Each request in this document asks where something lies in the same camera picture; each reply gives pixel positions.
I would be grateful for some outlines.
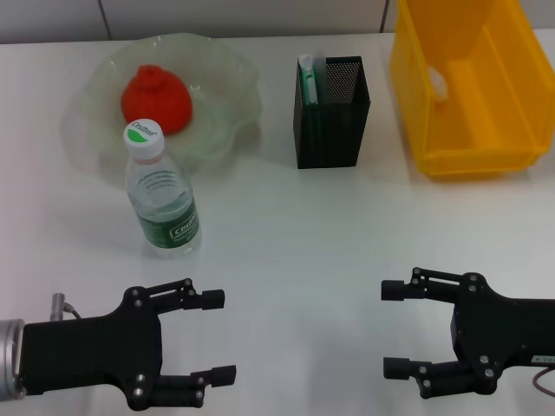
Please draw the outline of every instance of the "silver metal cylinder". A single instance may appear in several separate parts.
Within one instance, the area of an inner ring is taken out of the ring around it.
[[[19,378],[24,326],[25,322],[21,319],[0,321],[0,401],[25,397]]]
[[[51,321],[63,321],[63,303],[66,296],[63,293],[55,293],[52,295],[52,309],[50,310]]]

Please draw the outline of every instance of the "bottle label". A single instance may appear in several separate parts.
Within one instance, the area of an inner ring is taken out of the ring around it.
[[[155,223],[139,215],[137,217],[147,240],[162,249],[174,249],[189,243],[199,230],[199,216],[194,201],[182,215],[165,223]]]

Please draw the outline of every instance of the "white tiled wall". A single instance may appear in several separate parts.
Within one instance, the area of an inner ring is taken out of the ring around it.
[[[395,19],[397,18],[397,1],[390,1],[385,32],[395,30]],[[555,0],[520,0],[520,5],[533,28],[555,29]]]
[[[97,0],[0,0],[0,43],[107,39]]]
[[[114,39],[377,32],[385,0],[103,0]]]

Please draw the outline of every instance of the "red object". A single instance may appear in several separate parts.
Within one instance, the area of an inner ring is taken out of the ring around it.
[[[123,91],[121,111],[127,123],[150,119],[160,124],[164,134],[171,134],[191,121],[193,103],[177,76],[155,65],[143,65]]]

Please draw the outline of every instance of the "yellow plastic bin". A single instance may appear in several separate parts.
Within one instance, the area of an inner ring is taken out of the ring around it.
[[[398,0],[390,70],[430,176],[518,171],[549,150],[555,75],[518,0]],[[437,94],[430,67],[447,84]]]

